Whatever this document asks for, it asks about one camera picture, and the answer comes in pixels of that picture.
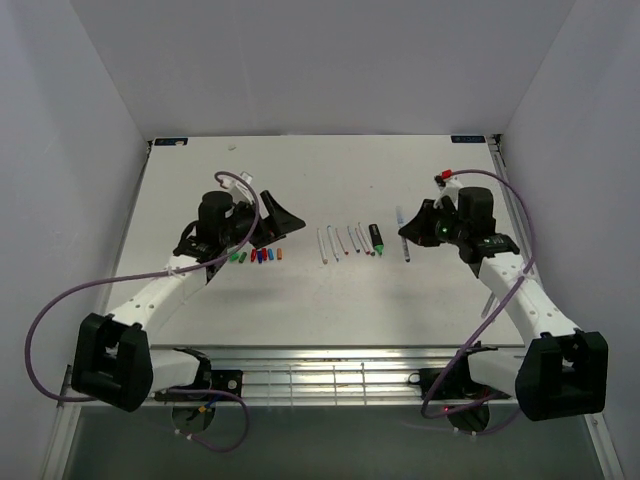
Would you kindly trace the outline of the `green black highlighter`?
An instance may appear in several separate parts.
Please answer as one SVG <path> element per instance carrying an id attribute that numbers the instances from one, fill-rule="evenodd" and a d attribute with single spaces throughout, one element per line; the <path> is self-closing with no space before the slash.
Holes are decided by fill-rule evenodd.
<path id="1" fill-rule="evenodd" d="M 377 224 L 369 225 L 369 234 L 373 250 L 377 255 L 382 256 L 384 252 L 384 242 Z"/>

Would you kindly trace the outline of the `blue capped white pen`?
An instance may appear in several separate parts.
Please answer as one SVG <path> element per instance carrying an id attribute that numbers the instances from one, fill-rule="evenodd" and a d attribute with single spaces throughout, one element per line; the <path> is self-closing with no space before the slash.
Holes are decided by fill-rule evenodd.
<path id="1" fill-rule="evenodd" d="M 334 236 L 334 229 L 331 225 L 327 226 L 327 235 L 329 238 L 330 248 L 332 252 L 332 256 L 334 257 L 336 262 L 340 261 L 339 249 L 336 244 L 336 238 Z"/>

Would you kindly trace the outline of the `green capped white pen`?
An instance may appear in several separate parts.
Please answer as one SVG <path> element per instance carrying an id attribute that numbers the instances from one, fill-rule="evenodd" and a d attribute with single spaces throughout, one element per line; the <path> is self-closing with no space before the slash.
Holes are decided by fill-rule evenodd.
<path id="1" fill-rule="evenodd" d="M 368 234 L 365 232 L 365 229 L 364 229 L 364 227 L 362 226 L 361 223 L 358 223 L 358 230 L 359 230 L 359 233 L 360 233 L 360 235 L 362 237 L 362 240 L 364 242 L 367 254 L 372 256 L 372 257 L 374 257 L 375 256 L 375 250 L 373 249 L 372 244 L 371 244 L 371 242 L 369 240 Z"/>

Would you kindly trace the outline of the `red capped white pen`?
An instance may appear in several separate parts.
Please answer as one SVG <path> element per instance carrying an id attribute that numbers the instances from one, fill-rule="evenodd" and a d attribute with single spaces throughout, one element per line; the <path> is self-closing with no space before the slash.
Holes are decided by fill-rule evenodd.
<path id="1" fill-rule="evenodd" d="M 336 236 L 336 239 L 337 239 L 337 241 L 338 241 L 338 244 L 339 244 L 339 246 L 340 246 L 340 249 L 341 249 L 342 253 L 343 253 L 345 256 L 349 255 L 349 251 L 348 251 L 348 250 L 347 250 L 347 248 L 345 247 L 345 245 L 344 245 L 344 243 L 343 243 L 343 241 L 342 241 L 342 239 L 341 239 L 341 237 L 340 237 L 339 230 L 338 230 L 337 228 L 335 229 L 335 236 Z"/>

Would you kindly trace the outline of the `dark blue capped pen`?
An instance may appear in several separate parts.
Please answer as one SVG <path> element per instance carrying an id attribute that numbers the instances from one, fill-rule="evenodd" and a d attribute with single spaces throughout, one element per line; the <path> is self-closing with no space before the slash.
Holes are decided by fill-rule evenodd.
<path id="1" fill-rule="evenodd" d="M 351 228 L 351 226 L 347 226 L 347 232 L 350 238 L 350 241 L 353 245 L 353 249 L 356 253 L 360 253 L 361 249 L 360 249 L 360 245 L 359 245 L 359 241 L 357 240 L 357 235 L 356 233 L 353 231 L 353 229 Z"/>

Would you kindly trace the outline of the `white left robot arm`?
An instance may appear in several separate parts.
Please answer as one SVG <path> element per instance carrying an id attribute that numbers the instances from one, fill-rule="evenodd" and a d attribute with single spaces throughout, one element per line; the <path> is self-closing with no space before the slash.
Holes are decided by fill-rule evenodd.
<path id="1" fill-rule="evenodd" d="M 91 313 L 82 321 L 71 374 L 75 391 L 127 412 L 157 392 L 178 389 L 194 400 L 210 392 L 210 362 L 202 353 L 190 348 L 154 352 L 151 340 L 218 273 L 215 259 L 243 241 L 262 250 L 305 227 L 268 191 L 260 198 L 266 217 L 245 195 L 205 193 L 163 274 L 107 314 Z"/>

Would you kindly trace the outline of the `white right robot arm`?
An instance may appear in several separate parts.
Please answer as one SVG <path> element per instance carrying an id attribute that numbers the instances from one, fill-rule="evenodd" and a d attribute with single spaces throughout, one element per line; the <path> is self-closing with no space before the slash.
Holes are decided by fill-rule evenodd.
<path id="1" fill-rule="evenodd" d="M 451 380 L 464 397 L 487 388 L 517 400 L 524 415 L 542 421 L 599 413 L 605 407 L 609 349 L 604 336 L 582 330 L 529 277 L 517 244 L 496 229 L 494 198 L 484 187 L 426 199 L 399 234 L 422 247 L 449 244 L 498 299 L 493 317 L 507 314 L 526 352 L 522 358 L 479 344 L 474 334 L 433 381 L 423 399 Z"/>

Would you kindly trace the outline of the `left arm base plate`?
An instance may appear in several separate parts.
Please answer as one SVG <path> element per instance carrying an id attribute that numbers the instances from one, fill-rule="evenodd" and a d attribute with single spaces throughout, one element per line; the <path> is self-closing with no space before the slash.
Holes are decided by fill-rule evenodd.
<path id="1" fill-rule="evenodd" d="M 218 398 L 227 401 L 227 398 L 211 393 L 197 394 L 194 390 L 217 390 L 242 396 L 243 387 L 242 370 L 208 370 L 196 377 L 196 380 L 188 386 L 176 387 L 176 393 L 168 391 L 157 392 L 153 398 L 163 402 L 202 402 L 207 403 Z"/>

